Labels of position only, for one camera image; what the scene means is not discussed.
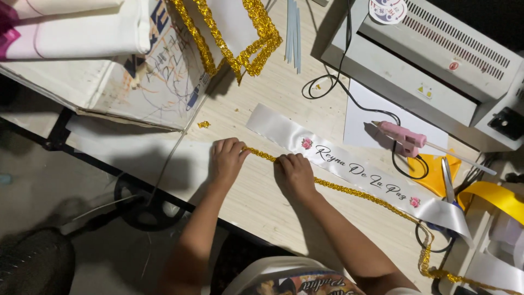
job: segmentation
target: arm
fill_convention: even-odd
[[[281,156],[279,161],[295,197],[324,229],[344,268],[367,294],[384,294],[394,288],[417,287],[358,228],[316,191],[313,170],[302,154]]]
[[[158,294],[200,294],[220,207],[250,151],[236,138],[212,148],[211,181],[186,224],[158,282]]]

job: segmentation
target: black metal frame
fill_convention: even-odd
[[[66,129],[66,125],[67,123],[69,122],[69,120],[71,119],[71,117],[73,115],[76,115],[72,110],[64,107],[62,109],[62,112],[60,113],[56,123],[54,124],[54,127],[53,129],[51,130],[51,132],[49,133],[49,136],[48,138],[43,138],[37,134],[34,134],[32,133],[31,131],[27,130],[27,129],[24,129],[12,122],[9,122],[3,118],[0,118],[0,126],[6,126],[8,129],[12,130],[13,132],[41,145],[44,149],[46,149],[47,151],[62,151],[62,152],[65,152],[65,153],[68,153],[72,156],[74,156],[75,158],[79,159],[79,160],[82,160],[84,161],[85,163],[87,164],[90,164],[92,166],[95,166],[97,167],[98,169],[108,173],[108,174],[111,174],[113,176],[120,176],[122,174],[123,171],[121,171],[120,169],[117,169],[109,164],[106,164],[94,157],[91,157],[89,156],[88,154],[85,154],[85,153],[82,153],[82,152],[76,152],[75,149],[69,145],[66,144],[66,141],[69,137],[69,134],[71,133],[68,129]],[[149,193],[151,193],[153,191],[153,186],[150,185],[149,183],[146,183],[132,175],[129,175],[129,174],[126,174],[124,173],[123,175],[120,176],[121,179],[127,181],[128,183],[140,188],[140,189],[143,189]],[[178,206],[186,211],[189,211],[189,212],[193,212],[193,210],[195,209],[195,206],[186,202],[186,201],[183,201],[169,193],[166,193],[165,191],[161,190],[161,189],[157,189],[157,191],[155,192],[155,198],[162,198],[164,201],[167,201],[167,202],[170,202],[172,203],[173,205],[175,206]],[[249,240],[250,242],[254,243],[254,244],[257,244],[257,245],[262,245],[262,246],[273,246],[271,243],[269,243],[268,241],[265,241],[223,219],[218,219],[218,222],[217,222],[217,226],[220,226],[224,229],[226,229],[227,231],[229,231],[230,233],[233,233],[233,234],[236,234],[238,236],[241,236],[247,240]],[[295,256],[295,254],[291,253],[291,252],[288,252],[289,253],[289,256]]]

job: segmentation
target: scissors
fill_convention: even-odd
[[[462,210],[462,207],[457,203],[455,200],[455,191],[453,190],[453,183],[451,181],[451,171],[450,171],[450,164],[447,161],[446,157],[442,158],[442,174],[444,176],[444,185],[446,187],[446,197],[444,197],[443,201],[446,201],[450,204],[453,204],[460,208]],[[458,237],[459,235],[450,229],[447,229],[445,227],[442,227],[440,225],[436,225],[433,223],[426,223],[429,228],[438,230],[438,231],[445,231],[450,237]]]

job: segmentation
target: pink rose print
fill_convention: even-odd
[[[417,208],[420,205],[420,199],[419,198],[411,198],[409,199],[409,204],[415,208]]]
[[[302,147],[306,150],[309,150],[311,146],[313,145],[313,142],[309,138],[302,139]]]

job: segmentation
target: person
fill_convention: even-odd
[[[249,150],[237,138],[217,141],[211,151],[211,181],[186,224],[158,283],[158,294],[200,294],[208,269],[218,215]],[[306,257],[260,259],[233,279],[222,294],[421,294],[393,262],[316,190],[302,154],[280,156],[292,195],[321,225],[342,265],[354,279]]]

